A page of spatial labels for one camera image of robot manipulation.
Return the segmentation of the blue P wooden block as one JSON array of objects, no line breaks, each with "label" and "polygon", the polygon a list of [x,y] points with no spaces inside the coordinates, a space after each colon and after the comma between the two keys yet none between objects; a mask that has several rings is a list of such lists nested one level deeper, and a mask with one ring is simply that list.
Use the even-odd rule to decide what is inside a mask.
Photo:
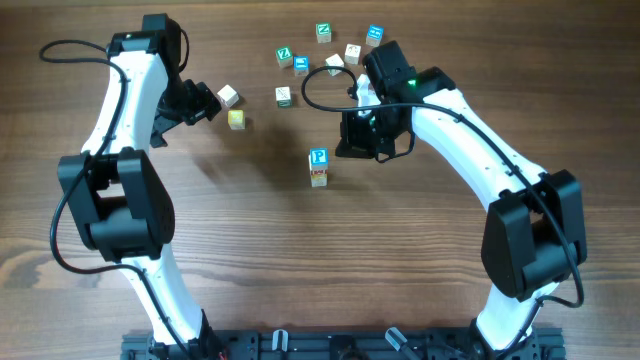
[{"label": "blue P wooden block", "polygon": [[325,171],[328,169],[329,153],[327,148],[312,148],[308,155],[311,171]]}]

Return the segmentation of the plain A wooden block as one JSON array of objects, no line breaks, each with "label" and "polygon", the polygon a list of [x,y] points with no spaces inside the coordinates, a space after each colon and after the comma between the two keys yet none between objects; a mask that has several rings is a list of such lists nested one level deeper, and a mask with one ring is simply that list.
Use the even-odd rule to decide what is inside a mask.
[{"label": "plain A wooden block", "polygon": [[311,177],[311,185],[313,187],[325,187],[328,183],[327,176],[312,176]]}]

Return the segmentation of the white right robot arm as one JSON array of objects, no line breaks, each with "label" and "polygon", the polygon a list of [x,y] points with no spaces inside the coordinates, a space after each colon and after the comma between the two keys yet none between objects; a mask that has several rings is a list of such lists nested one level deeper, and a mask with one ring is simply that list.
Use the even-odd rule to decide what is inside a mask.
[{"label": "white right robot arm", "polygon": [[533,322],[547,303],[579,308],[578,269],[587,257],[581,185],[567,170],[549,173],[521,156],[471,109],[437,68],[403,70],[389,85],[362,74],[342,111],[341,157],[396,157],[409,133],[439,152],[486,211],[481,260],[492,287],[458,351],[468,359],[509,359],[534,348]]}]

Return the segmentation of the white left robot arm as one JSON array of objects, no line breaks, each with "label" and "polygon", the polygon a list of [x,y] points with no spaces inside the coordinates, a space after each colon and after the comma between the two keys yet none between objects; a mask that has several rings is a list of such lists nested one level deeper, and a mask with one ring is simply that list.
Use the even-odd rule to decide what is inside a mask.
[{"label": "white left robot arm", "polygon": [[189,293],[172,251],[175,212],[148,152],[165,146],[165,132],[212,120],[220,102],[204,83],[184,80],[189,40],[167,14],[148,14],[142,27],[121,32],[97,63],[110,80],[96,126],[77,155],[60,159],[63,196],[50,228],[50,247],[65,270],[57,229],[71,211],[84,246],[105,264],[87,274],[119,271],[134,288],[152,330],[123,339],[125,359],[223,359],[225,345]]}]

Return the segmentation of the red M wooden block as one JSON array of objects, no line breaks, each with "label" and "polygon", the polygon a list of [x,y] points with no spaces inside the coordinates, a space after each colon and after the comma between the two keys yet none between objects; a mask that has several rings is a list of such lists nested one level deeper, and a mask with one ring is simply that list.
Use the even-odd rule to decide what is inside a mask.
[{"label": "red M wooden block", "polygon": [[310,176],[313,180],[317,179],[327,179],[328,178],[328,170],[327,169],[312,169],[310,171]]}]

